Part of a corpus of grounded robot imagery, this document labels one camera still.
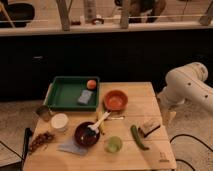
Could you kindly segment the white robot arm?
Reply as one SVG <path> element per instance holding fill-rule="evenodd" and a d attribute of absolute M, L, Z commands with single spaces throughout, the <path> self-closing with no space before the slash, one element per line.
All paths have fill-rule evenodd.
<path fill-rule="evenodd" d="M 192 62 L 170 70 L 166 76 L 166 86 L 157 94 L 163 124 L 168 126 L 176 116 L 175 108 L 190 100 L 213 115 L 213 88 L 205 83 L 207 67 L 200 62 Z"/>

